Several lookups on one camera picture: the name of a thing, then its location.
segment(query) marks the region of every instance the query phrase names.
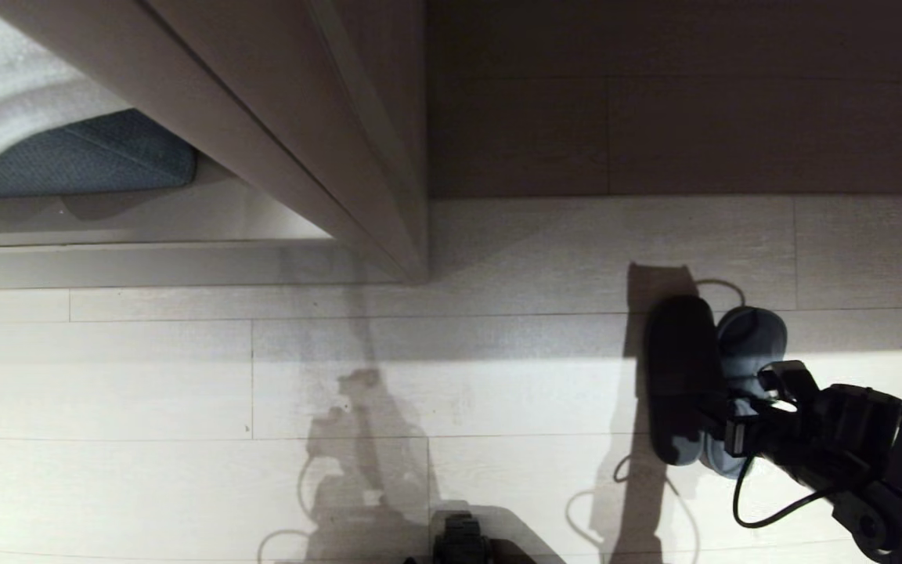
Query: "blue fabric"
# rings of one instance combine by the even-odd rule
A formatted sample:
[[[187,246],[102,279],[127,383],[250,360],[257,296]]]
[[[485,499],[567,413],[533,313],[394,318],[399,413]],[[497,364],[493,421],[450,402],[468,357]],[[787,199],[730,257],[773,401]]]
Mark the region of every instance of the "blue fabric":
[[[183,186],[197,154],[137,110],[38,133],[0,154],[0,197]]]

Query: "wooden floor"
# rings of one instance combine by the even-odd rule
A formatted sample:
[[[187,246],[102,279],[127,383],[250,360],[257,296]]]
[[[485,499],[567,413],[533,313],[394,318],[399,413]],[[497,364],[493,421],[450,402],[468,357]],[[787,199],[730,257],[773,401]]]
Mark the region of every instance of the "wooden floor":
[[[433,204],[431,284],[0,292],[0,564],[391,562],[469,508],[538,562],[858,562],[665,468],[642,313],[779,311],[821,385],[902,396],[902,197]],[[801,486],[769,465],[742,513]]]
[[[902,193],[902,3],[431,0],[438,197]]]

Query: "black cable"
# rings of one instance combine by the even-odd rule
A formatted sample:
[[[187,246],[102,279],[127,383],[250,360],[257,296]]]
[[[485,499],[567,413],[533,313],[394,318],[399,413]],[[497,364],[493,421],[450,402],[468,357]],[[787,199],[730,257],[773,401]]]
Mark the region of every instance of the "black cable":
[[[796,502],[788,504],[788,506],[784,507],[784,509],[781,509],[778,513],[772,515],[771,517],[767,517],[766,519],[762,519],[761,521],[746,522],[740,518],[740,489],[742,488],[742,486],[744,486],[744,477],[745,475],[747,475],[747,471],[751,468],[751,463],[753,461],[753,456],[747,457],[747,460],[744,461],[744,467],[740,468],[740,475],[737,477],[737,488],[733,492],[733,518],[741,527],[748,529],[759,529],[762,527],[767,527],[767,525],[772,524],[772,522],[777,522],[784,517],[787,517],[788,514],[791,514],[793,511],[801,508],[802,506],[805,506],[805,504],[815,502],[816,500],[822,499],[822,497],[833,496],[834,494],[838,494],[843,491],[842,488],[827,488],[826,490],[819,490],[819,492],[810,493],[809,496],[805,496],[801,500],[797,500]]]

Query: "power cord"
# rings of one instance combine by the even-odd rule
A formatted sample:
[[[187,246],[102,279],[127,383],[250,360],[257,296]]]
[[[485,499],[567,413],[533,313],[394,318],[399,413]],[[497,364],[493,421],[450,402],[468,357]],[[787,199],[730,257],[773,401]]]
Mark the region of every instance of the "power cord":
[[[766,519],[762,519],[761,521],[746,522],[740,518],[740,490],[742,489],[742,486],[744,486],[744,477],[747,475],[747,471],[751,468],[751,463],[753,461],[754,456],[749,456],[747,457],[747,460],[744,461],[744,467],[741,468],[740,475],[737,477],[737,488],[733,492],[733,518],[741,527],[748,529],[759,529],[762,527],[767,527],[767,525],[772,524],[772,522],[781,521],[781,519],[792,514],[793,511],[801,508],[802,506],[805,506],[805,504],[815,502],[816,500],[822,499],[822,497],[840,494],[844,490],[843,488],[827,488],[826,490],[819,490],[819,492],[810,493],[809,496],[805,496],[801,500],[797,500],[796,502],[788,504],[788,506],[784,507],[784,509],[781,509],[778,513],[772,515],[771,517],[767,517]]]

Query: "slipper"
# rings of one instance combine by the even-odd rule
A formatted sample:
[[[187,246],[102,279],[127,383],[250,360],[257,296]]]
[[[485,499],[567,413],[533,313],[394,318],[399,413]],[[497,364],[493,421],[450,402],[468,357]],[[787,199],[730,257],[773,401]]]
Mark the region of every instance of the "slipper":
[[[697,296],[676,296],[649,313],[645,330],[649,439],[659,460],[689,465],[702,456],[699,399],[726,394],[712,310]]]
[[[767,392],[761,388],[761,368],[785,358],[788,330],[785,322],[771,311],[742,306],[720,319],[716,328],[720,363],[730,389],[731,407],[737,415],[755,415],[745,397],[763,400]],[[731,457],[723,440],[705,437],[702,463],[723,477],[736,479],[747,458]]]

